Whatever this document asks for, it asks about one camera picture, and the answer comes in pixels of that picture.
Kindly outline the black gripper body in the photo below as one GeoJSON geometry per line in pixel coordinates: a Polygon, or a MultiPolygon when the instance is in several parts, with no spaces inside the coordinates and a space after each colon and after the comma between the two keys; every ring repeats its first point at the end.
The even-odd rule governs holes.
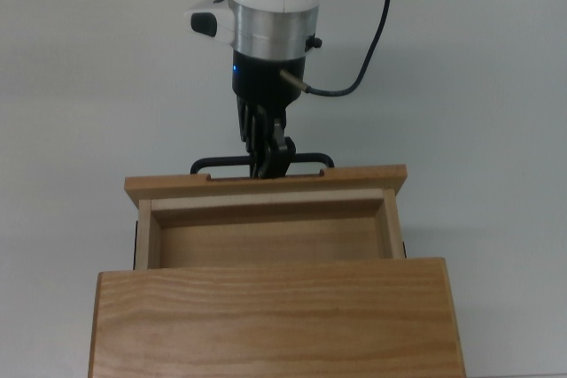
{"type": "Polygon", "coordinates": [[[237,96],[239,118],[245,107],[259,106],[276,118],[285,116],[286,108],[300,96],[300,90],[285,82],[280,72],[288,71],[303,79],[305,58],[275,61],[246,56],[233,51],[232,89],[237,96]]]}

